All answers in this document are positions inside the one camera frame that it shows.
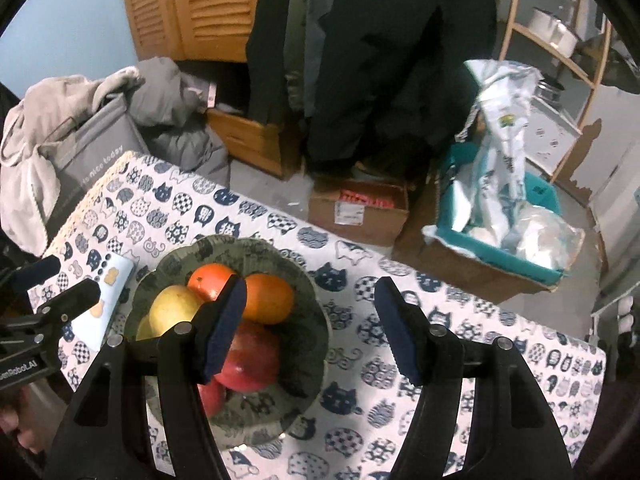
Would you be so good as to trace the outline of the person's left hand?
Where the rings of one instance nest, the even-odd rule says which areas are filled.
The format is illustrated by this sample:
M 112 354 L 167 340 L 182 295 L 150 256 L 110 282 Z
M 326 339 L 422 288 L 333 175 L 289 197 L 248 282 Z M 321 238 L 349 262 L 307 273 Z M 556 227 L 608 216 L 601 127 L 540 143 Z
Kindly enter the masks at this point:
M 14 437 L 22 448 L 32 454 L 43 452 L 43 444 L 38 431 L 27 421 L 29 395 L 26 387 L 1 395 L 1 430 Z

